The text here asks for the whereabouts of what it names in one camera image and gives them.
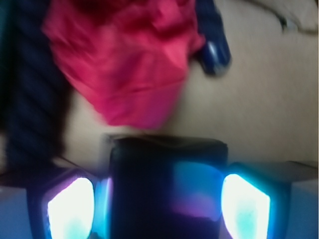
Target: pink cloth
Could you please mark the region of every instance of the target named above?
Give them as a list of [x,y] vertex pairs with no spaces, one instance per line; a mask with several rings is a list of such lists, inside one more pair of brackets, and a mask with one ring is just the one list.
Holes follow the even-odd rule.
[[68,81],[109,125],[158,128],[187,76],[194,0],[52,0],[43,31]]

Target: blue light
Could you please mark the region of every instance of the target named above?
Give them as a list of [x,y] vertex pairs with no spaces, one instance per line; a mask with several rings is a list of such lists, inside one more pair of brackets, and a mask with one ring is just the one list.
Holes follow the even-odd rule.
[[234,239],[266,239],[270,197],[237,174],[224,179],[222,213]]
[[110,238],[110,216],[113,195],[112,178],[98,182],[95,189],[95,213],[92,232],[103,239]]
[[175,213],[217,221],[221,216],[223,175],[216,168],[196,162],[179,162],[173,171],[171,207]]
[[52,239],[87,239],[94,217],[93,185],[78,178],[48,203]]

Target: navy blue object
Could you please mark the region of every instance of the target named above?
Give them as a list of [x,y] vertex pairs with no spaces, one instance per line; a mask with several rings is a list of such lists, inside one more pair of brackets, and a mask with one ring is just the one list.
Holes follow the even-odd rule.
[[7,123],[8,168],[46,165],[62,149],[60,133],[69,84],[41,31],[49,0],[17,0],[17,87]]
[[231,54],[223,21],[213,0],[196,0],[198,32],[206,38],[199,60],[206,74],[223,75],[231,63]]
[[[226,169],[226,144],[213,139],[173,136],[111,137],[107,144],[113,145],[111,154],[106,156],[110,159],[109,176],[113,180],[110,238],[218,238],[220,219],[209,206],[204,208],[207,215],[190,215],[182,209],[175,210],[174,206],[180,202],[176,196],[187,198],[195,192],[207,195],[204,192],[207,189],[217,192],[215,202],[216,208],[219,207],[223,178],[215,177],[214,172],[222,174]],[[193,173],[189,170],[192,165],[197,165]],[[209,180],[207,172],[212,169]],[[196,207],[196,200],[186,201],[192,201]]]

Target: glowing light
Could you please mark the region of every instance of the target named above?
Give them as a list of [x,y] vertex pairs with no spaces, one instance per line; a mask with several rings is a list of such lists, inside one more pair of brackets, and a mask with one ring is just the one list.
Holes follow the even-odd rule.
[[174,166],[172,210],[192,217],[217,221],[221,216],[223,175],[216,168],[196,162]]
[[98,182],[95,189],[95,214],[92,231],[104,239],[110,238],[110,216],[113,181],[111,178]]
[[234,239],[266,239],[270,197],[237,174],[224,179],[222,213]]
[[48,203],[52,239],[87,239],[94,217],[93,185],[78,178]]

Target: gray surface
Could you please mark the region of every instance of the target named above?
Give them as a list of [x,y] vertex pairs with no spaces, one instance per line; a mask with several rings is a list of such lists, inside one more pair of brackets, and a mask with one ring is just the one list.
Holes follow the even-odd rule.
[[26,190],[0,186],[0,239],[32,239]]

